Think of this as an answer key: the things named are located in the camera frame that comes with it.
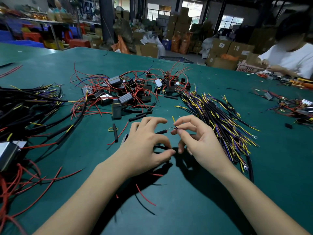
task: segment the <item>left hand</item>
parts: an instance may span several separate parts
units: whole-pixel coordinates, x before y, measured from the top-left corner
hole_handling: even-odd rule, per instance
[[[132,123],[127,140],[111,156],[117,159],[119,165],[127,173],[127,177],[133,177],[157,167],[175,154],[169,139],[165,135],[154,133],[159,123],[165,124],[167,120],[144,117],[141,122]],[[169,149],[160,154],[154,153],[153,147],[158,143],[164,144]]]
[[[281,67],[279,65],[273,65],[273,66],[267,67],[266,70],[268,70],[270,72],[284,73],[286,71],[286,68],[283,68],[283,67]]]

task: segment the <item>orange bag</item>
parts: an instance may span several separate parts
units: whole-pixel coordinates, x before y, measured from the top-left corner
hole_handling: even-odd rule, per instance
[[[239,60],[239,56],[234,57],[232,55],[222,54],[221,55],[221,59],[226,59],[226,60],[231,60],[231,61],[238,61]]]
[[[190,46],[190,38],[192,33],[185,33],[184,38],[182,39],[182,44],[179,48],[179,53],[182,55],[185,55],[188,51],[188,48]]]
[[[113,44],[113,45],[111,46],[111,48],[113,49],[113,51],[115,52],[116,50],[119,49],[120,52],[123,53],[123,54],[128,54],[128,55],[131,54],[131,53],[129,52],[129,49],[128,49],[128,47],[126,46],[126,44],[125,44],[125,42],[124,42],[122,36],[121,36],[121,35],[118,35],[117,38],[118,38],[118,42],[115,43],[115,44]]]
[[[179,51],[179,42],[180,42],[180,35],[174,34],[172,38],[172,46],[171,46],[171,51],[178,53]]]

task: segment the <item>blue basket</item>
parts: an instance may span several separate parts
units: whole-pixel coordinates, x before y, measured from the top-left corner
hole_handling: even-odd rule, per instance
[[[189,59],[186,59],[183,57],[159,56],[159,59],[170,60],[170,61],[175,61],[175,62],[182,62],[182,63],[194,63],[194,62],[190,61]]]
[[[44,48],[44,44],[43,43],[35,42],[35,41],[31,41],[31,40],[0,41],[0,43],[10,43],[10,44],[16,44],[16,45]]]
[[[0,30],[0,41],[13,40],[10,31]]]
[[[165,50],[171,50],[172,41],[169,39],[163,39],[162,44],[165,47]]]

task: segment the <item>hand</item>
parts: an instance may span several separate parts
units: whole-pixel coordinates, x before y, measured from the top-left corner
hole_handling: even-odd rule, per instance
[[[234,166],[227,158],[213,129],[194,115],[180,117],[174,125],[171,134],[178,134],[181,140],[178,143],[178,153],[183,153],[185,145],[197,162],[215,177]],[[185,130],[196,132],[188,134]]]
[[[283,67],[281,67],[281,66],[279,66],[279,65],[274,65],[274,66],[269,66],[269,67],[267,67],[266,70],[268,70],[268,71],[270,71],[270,72],[284,73],[287,69],[286,69],[286,68],[283,68]]]
[[[129,136],[120,148],[111,156],[121,163],[128,177],[142,174],[161,163],[168,161],[175,150],[165,135],[155,134],[157,124],[167,123],[164,118],[144,117],[141,122],[131,124]],[[153,147],[162,143],[169,149],[156,154]]]
[[[267,59],[259,60],[258,63],[266,67],[269,65],[269,61]]]

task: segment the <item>dark hair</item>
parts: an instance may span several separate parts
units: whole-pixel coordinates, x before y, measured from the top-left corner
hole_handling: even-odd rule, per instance
[[[307,13],[297,12],[284,19],[276,33],[276,40],[292,35],[292,34],[306,34],[309,31],[311,24],[311,17]]]

